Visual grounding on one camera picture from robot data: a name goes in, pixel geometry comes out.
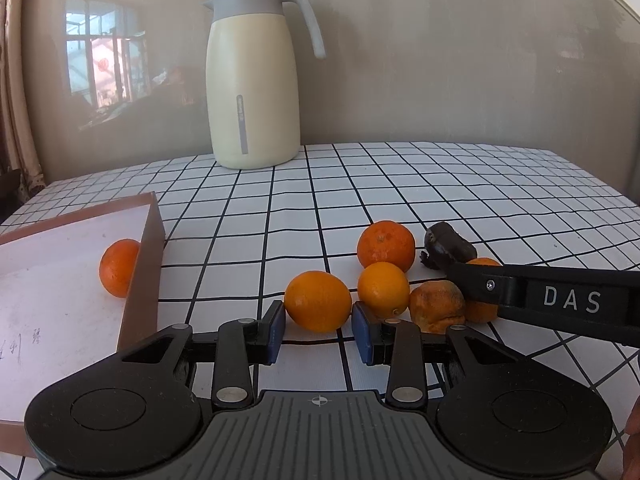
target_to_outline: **orange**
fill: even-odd
[[[402,314],[409,306],[409,281],[394,264],[377,262],[362,271],[358,298],[381,318]]]
[[[332,332],[344,325],[351,313],[351,293],[328,272],[308,270],[287,285],[284,308],[302,328]]]
[[[411,293],[409,312],[423,332],[444,334],[449,325],[465,322],[465,298],[448,280],[424,282]]]
[[[407,272],[414,264],[415,240],[402,224],[382,220],[364,229],[356,252],[365,268],[376,262],[388,262]]]
[[[492,258],[476,258],[467,263],[472,265],[500,265]],[[466,320],[472,323],[488,323],[498,317],[498,306],[491,303],[483,303],[482,301],[467,301],[465,317]]]
[[[105,290],[116,298],[126,298],[140,242],[126,238],[112,244],[102,256],[98,273]]]

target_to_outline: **jug handle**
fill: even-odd
[[[320,26],[318,20],[314,14],[314,10],[309,3],[309,0],[281,0],[282,2],[293,2],[300,6],[302,16],[305,19],[306,28],[309,29],[311,35],[311,43],[314,48],[314,54],[318,59],[324,59],[326,57],[326,50],[324,49],[324,41],[322,40],[322,33],[320,32]]]

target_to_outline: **wall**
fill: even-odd
[[[210,151],[205,0],[108,1],[139,12],[151,78],[179,70],[174,84],[96,120],[68,88],[65,0],[24,0],[27,100],[49,179]],[[323,61],[286,5],[303,142],[536,146],[625,187],[640,123],[640,24],[614,0],[310,1]]]

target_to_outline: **kettle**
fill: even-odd
[[[207,108],[216,160],[235,170],[276,166],[300,150],[293,44],[283,2],[300,6],[318,59],[326,57],[308,0],[209,0]]]

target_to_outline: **silver rivet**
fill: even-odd
[[[422,392],[413,386],[400,386],[391,392],[391,396],[398,402],[417,402],[422,398]]]
[[[227,386],[216,392],[216,397],[222,402],[240,402],[246,399],[246,395],[246,390],[237,386]]]

